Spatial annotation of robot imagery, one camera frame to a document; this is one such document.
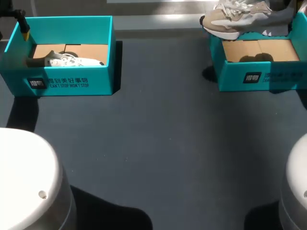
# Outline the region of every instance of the white sneaker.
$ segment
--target white sneaker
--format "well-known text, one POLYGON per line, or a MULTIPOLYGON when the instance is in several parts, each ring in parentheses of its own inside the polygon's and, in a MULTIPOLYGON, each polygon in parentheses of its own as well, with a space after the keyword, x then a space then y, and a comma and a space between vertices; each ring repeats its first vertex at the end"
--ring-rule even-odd
POLYGON ((43 58, 28 58, 26 60, 28 67, 44 67, 44 66, 103 66, 101 61, 75 57, 71 54, 59 54, 53 50, 43 58))
POLYGON ((59 54, 53 50, 45 57, 45 66, 103 66, 101 61, 75 57, 71 54, 59 54))
POLYGON ((268 2, 224 0, 202 16, 200 23, 209 33, 226 40, 236 40, 247 32, 268 36, 287 36, 288 24, 295 13, 295 0, 281 11, 273 11, 268 2))

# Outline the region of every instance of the beige sneaker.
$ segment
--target beige sneaker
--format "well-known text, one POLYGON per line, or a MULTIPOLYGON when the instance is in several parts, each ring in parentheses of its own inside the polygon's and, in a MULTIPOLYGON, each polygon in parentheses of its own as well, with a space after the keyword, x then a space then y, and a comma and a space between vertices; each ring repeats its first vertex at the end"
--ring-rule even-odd
POLYGON ((307 0, 303 1, 298 11, 303 12, 307 16, 307 0))
POLYGON ((202 17, 200 23, 209 33, 226 40, 236 40, 247 32, 287 36, 294 13, 295 0, 281 11, 273 11, 264 1, 246 4, 246 1, 226 0, 202 17))

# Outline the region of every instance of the teal box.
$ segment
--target teal box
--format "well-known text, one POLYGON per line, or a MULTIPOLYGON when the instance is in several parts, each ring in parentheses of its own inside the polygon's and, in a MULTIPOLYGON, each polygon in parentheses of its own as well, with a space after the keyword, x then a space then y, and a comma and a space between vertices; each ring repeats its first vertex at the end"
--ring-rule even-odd
POLYGON ((248 33, 239 40, 290 39, 300 61, 231 63, 226 60, 222 40, 211 35, 210 50, 220 91, 307 89, 307 18, 303 13, 295 16, 292 28, 287 37, 248 33))
POLYGON ((24 41, 17 24, 0 63, 0 74, 14 96, 112 94, 116 49, 112 16, 26 20, 31 27, 29 40, 24 41), (24 60, 38 44, 108 45, 107 62, 104 66, 28 68, 24 60), (70 81, 63 84, 62 79, 70 81))

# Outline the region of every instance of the shoe box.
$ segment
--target shoe box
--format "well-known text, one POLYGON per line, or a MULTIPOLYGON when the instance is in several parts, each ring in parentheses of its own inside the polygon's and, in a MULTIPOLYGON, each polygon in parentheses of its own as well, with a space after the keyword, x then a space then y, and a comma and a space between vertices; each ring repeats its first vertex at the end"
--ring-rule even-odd
POLYGON ((209 35, 220 91, 307 89, 307 17, 298 12, 287 37, 243 34, 236 41, 209 35))
POLYGON ((26 18, 24 41, 17 24, 0 62, 0 74, 14 96, 111 95, 116 39, 112 16, 26 18), (100 60, 103 66, 26 66, 51 50, 100 60))

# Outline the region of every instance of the shoe sole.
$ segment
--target shoe sole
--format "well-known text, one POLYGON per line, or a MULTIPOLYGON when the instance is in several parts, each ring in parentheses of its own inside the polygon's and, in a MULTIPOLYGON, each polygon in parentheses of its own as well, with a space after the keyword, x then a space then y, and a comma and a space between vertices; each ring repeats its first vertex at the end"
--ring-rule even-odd
POLYGON ((234 33, 223 33, 214 30, 209 30, 204 27, 206 31, 211 33, 214 36, 225 40, 237 40, 241 35, 249 33, 249 32, 256 32, 260 33, 264 36, 288 36, 288 25, 277 25, 277 26, 264 26, 264 27, 257 27, 254 28, 253 31, 241 31, 241 32, 234 32, 234 33))

